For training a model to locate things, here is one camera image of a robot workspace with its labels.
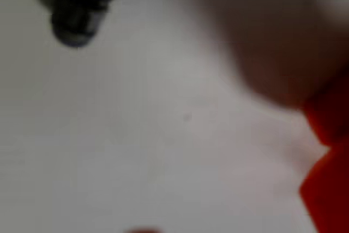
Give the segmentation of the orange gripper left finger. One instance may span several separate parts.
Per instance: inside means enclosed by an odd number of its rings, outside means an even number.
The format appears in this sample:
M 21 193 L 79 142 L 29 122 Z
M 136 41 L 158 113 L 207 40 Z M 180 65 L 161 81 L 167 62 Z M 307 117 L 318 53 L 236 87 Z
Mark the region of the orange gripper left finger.
M 162 231 L 155 227 L 133 227 L 125 230 L 124 233 L 162 233 Z

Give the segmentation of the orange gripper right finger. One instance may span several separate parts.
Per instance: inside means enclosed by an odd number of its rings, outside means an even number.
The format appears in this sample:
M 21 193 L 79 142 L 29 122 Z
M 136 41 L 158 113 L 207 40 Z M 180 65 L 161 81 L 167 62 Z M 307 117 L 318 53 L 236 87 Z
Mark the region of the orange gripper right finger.
M 348 232 L 348 71 L 303 107 L 320 143 L 329 148 L 300 187 L 318 232 Z

